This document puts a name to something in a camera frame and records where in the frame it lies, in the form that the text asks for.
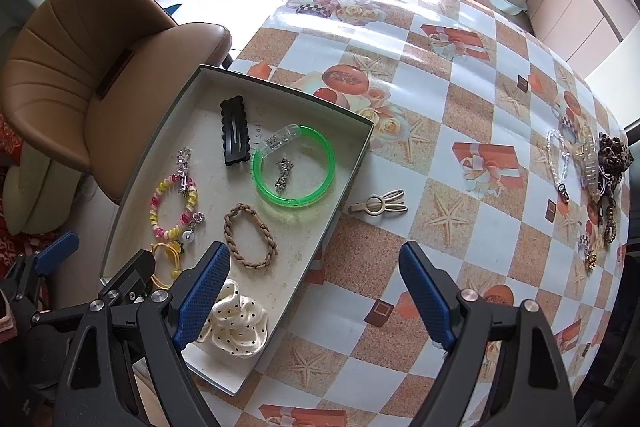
tablecloth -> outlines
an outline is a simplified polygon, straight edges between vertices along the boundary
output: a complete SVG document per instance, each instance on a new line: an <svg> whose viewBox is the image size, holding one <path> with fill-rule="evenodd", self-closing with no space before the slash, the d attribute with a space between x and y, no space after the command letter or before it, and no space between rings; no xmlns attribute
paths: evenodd
<svg viewBox="0 0 640 427"><path fill-rule="evenodd" d="M444 353L399 276L408 239L460 287L539 302L577 390L620 284L629 191L626 180L611 245L589 226L596 217L573 160L570 203L559 200L546 153L559 121L570 147L585 126L626 142L567 63L472 0L284 0L232 69L350 108L375 130L343 212L244 387L230 397L198 381L223 426L408 425ZM347 213L394 188L405 190L407 213ZM577 247L585 234L598 252L590 274ZM498 349L488 346L465 426L480 417Z"/></svg>

braided brown hair tie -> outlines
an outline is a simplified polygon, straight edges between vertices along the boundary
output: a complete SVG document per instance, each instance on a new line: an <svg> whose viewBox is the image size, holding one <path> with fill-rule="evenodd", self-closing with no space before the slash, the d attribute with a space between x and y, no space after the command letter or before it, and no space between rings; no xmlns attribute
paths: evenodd
<svg viewBox="0 0 640 427"><path fill-rule="evenodd" d="M232 223L231 220L234 217L236 217L242 210L244 210L247 214L251 214L252 216L254 216L255 222L258 224L258 227L260 227L260 229L262 230L262 233L264 234L264 237L267 240L267 255L265 256L264 261L262 261L261 263L250 263L238 251L238 247L236 247L236 242L234 241L233 231L231 230L231 223ZM238 203L238 204L236 204L236 206L234 206L229 211L229 213L226 214L226 216L225 216L225 240L226 240L226 244L229 247L229 250L231 250L231 253L234 255L234 257L240 263L242 263L244 266L246 266L247 268L264 268L265 266L267 266L271 262L271 256L278 254L278 245L276 245L276 242L275 242L275 240L273 238L273 235L271 235L269 227L267 227L267 225L265 225L262 222L262 220L258 216L258 213L251 206L249 206L246 203Z"/></svg>

white hair clip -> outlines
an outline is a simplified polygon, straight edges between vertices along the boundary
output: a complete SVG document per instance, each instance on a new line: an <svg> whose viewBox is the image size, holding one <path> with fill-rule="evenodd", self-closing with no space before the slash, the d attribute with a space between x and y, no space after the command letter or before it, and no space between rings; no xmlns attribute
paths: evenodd
<svg viewBox="0 0 640 427"><path fill-rule="evenodd" d="M348 211L366 212L369 216L379 216L383 212L406 212L409 208L404 204L404 190L392 190L383 196L372 194L364 203L350 204Z"/></svg>

white polka dot scrunchie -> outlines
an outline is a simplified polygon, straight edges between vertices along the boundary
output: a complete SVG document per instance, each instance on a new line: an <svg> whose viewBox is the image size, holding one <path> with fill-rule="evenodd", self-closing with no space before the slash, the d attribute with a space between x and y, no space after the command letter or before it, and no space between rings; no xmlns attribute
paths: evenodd
<svg viewBox="0 0 640 427"><path fill-rule="evenodd" d="M260 353L267 333L265 309L241 295L236 281L227 279L196 342L211 342L230 355L246 358Z"/></svg>

brown leather chair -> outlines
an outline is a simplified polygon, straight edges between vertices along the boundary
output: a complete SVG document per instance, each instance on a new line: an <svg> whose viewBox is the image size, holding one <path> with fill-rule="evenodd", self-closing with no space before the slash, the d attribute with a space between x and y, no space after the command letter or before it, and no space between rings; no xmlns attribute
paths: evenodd
<svg viewBox="0 0 640 427"><path fill-rule="evenodd" d="M7 58L2 113L119 203L186 81L200 64L228 67L230 47L224 26L177 25L154 0L46 0Z"/></svg>

